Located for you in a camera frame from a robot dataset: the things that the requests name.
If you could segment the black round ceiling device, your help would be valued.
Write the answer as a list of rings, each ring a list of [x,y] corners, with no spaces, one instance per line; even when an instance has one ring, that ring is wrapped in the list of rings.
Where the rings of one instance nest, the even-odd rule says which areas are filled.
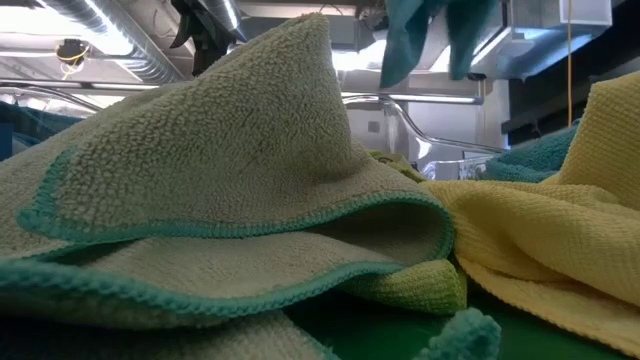
[[[64,39],[54,51],[56,58],[61,62],[63,80],[67,80],[72,74],[83,67],[90,45],[80,39]]]

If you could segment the black ceiling beam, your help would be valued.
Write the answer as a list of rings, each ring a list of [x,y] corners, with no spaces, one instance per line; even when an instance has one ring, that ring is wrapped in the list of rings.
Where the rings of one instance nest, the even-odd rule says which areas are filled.
[[[501,124],[515,146],[568,126],[583,115],[591,86],[640,72],[640,0],[613,9],[613,26],[526,80],[509,82],[510,118]]]

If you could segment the yellow microfiber towel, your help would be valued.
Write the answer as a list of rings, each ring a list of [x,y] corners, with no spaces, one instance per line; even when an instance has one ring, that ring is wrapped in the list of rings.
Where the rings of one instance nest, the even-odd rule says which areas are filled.
[[[592,86],[539,183],[433,181],[464,271],[503,302],[640,359],[640,71]]]

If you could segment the long ceiling light tube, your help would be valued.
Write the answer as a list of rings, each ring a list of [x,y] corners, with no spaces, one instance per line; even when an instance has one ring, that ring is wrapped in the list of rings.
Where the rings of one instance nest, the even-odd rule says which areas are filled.
[[[127,84],[127,83],[97,83],[86,81],[50,81],[50,80],[28,80],[0,78],[0,84],[6,86],[37,86],[56,89],[92,89],[92,90],[114,90],[114,91],[144,91],[158,88],[160,85],[150,84]]]
[[[449,95],[411,95],[411,94],[386,94],[386,93],[357,93],[342,92],[343,98],[354,96],[370,96],[375,98],[389,98],[394,101],[420,102],[420,103],[448,103],[464,105],[481,105],[483,98]]]

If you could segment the silver spiral air duct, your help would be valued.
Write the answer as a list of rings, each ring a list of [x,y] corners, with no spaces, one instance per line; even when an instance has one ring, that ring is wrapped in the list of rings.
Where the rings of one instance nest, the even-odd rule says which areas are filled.
[[[36,0],[84,27],[89,42],[146,83],[184,79],[161,49],[121,6],[119,0]]]

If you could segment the black overhead fixture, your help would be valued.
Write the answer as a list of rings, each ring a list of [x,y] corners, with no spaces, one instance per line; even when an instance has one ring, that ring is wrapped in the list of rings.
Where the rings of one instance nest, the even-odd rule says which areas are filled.
[[[193,41],[194,77],[226,55],[231,44],[247,41],[241,11],[234,0],[170,0],[170,3],[180,15],[170,47],[178,48],[189,39]]]

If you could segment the green table mat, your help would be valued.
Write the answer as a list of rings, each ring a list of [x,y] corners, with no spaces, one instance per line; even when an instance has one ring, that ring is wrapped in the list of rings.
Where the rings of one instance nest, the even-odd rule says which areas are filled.
[[[551,325],[474,287],[470,305],[502,328],[499,360],[632,360]],[[342,360],[410,360],[449,320],[331,290],[285,309]]]

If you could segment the lime green microfiber towel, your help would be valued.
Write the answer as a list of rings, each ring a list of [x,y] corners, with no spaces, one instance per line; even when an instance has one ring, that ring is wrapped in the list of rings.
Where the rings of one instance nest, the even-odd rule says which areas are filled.
[[[320,232],[348,277],[346,291],[367,300],[434,314],[466,307],[466,284],[449,260],[452,219],[424,178],[401,157],[364,149],[335,157],[349,211]]]

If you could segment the clear plastic container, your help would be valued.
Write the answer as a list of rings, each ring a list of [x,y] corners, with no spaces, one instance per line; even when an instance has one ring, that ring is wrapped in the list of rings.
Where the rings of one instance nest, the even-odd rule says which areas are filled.
[[[429,180],[478,179],[486,170],[486,162],[504,152],[496,147],[428,135],[388,96],[347,95],[343,103],[349,110],[379,112],[369,117],[349,117],[352,135],[367,149],[401,155]]]
[[[94,103],[58,90],[0,84],[0,101],[36,110],[85,119],[102,110]]]

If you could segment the white towel with teal trim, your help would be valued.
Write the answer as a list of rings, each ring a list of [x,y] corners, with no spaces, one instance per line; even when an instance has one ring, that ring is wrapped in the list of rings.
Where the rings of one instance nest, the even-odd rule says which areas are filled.
[[[0,162],[0,316],[212,326],[452,243],[440,203],[353,139],[319,14]]]
[[[475,308],[459,311],[411,360],[497,360],[501,327]],[[8,318],[0,360],[341,360],[284,313],[213,328],[108,330]]]

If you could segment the silver rectangular air duct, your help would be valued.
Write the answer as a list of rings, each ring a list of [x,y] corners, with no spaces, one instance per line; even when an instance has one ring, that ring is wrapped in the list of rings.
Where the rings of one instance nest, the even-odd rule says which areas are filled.
[[[473,51],[470,72],[492,79],[534,76],[613,25],[625,0],[498,0]]]

